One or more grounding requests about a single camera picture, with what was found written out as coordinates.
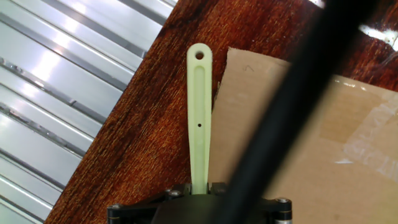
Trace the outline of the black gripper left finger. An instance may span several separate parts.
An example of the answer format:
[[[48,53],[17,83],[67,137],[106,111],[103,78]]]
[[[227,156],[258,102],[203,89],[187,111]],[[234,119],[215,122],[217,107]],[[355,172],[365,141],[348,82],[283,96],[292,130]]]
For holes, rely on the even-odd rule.
[[[157,209],[173,199],[191,194],[191,184],[176,184],[132,205],[116,203],[107,207],[107,224],[151,223]]]

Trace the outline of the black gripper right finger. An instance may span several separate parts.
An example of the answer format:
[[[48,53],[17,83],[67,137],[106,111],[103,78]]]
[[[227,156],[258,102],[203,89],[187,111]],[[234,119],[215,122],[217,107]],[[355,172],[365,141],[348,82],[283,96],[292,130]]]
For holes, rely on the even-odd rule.
[[[244,224],[292,224],[292,201],[287,198],[260,198]]]

